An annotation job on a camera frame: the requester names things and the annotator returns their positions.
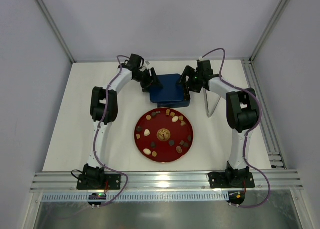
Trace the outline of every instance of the gray wall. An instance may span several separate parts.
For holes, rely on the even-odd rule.
[[[292,0],[255,61],[290,168],[320,215],[320,0]]]
[[[76,61],[251,56],[279,0],[44,0]]]
[[[0,0],[0,228],[22,223],[70,69],[34,0]]]

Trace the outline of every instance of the red plate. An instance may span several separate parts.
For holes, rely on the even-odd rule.
[[[180,118],[177,122],[173,122],[176,116]],[[150,135],[145,136],[145,130],[149,130]],[[140,118],[134,129],[134,140],[145,157],[155,162],[169,163],[178,160],[189,151],[194,140],[194,131],[189,120],[179,111],[157,108]],[[144,153],[145,149],[149,149],[151,154]]]

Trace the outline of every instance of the white tabletop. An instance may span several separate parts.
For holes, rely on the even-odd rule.
[[[214,73],[218,73],[220,61],[213,60]],[[181,74],[196,61],[152,61],[158,75]],[[92,89],[103,87],[116,75],[118,63],[75,63],[62,100],[55,124],[44,172],[68,172],[82,170],[93,149],[93,121],[90,116]],[[242,88],[248,88],[240,60],[227,60],[222,72],[224,78]],[[232,130],[226,118],[226,101],[220,100],[211,118],[207,117],[203,92],[191,92],[189,107],[177,108],[191,122],[194,139],[189,152],[170,163],[158,163],[144,157],[136,147],[133,132],[140,117],[155,109],[149,94],[143,93],[140,83],[131,81],[118,95],[118,116],[108,137],[104,162],[119,171],[206,171],[224,170],[232,146]],[[209,105],[218,99],[208,93]],[[249,162],[259,169],[271,169],[267,149],[260,127],[253,132]]]

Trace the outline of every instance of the black mounting plate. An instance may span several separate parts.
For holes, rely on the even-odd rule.
[[[78,190],[105,190],[106,183],[108,183],[108,190],[120,190],[121,186],[121,175],[120,174],[110,174],[105,173],[105,182],[101,186],[95,186],[94,183],[84,184],[82,180],[84,178],[83,174],[79,175],[79,180],[76,185]]]
[[[235,188],[235,186],[231,186],[229,181],[227,180],[225,172],[210,172],[209,174],[209,183],[211,189],[231,189]],[[244,180],[246,188],[255,188],[255,180],[254,176],[251,172],[249,172],[249,176]],[[243,182],[240,182],[238,188],[243,187]]]

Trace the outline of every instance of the gold emblem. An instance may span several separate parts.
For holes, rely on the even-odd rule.
[[[159,139],[159,141],[166,142],[170,139],[171,133],[168,129],[162,128],[158,130],[156,137]]]

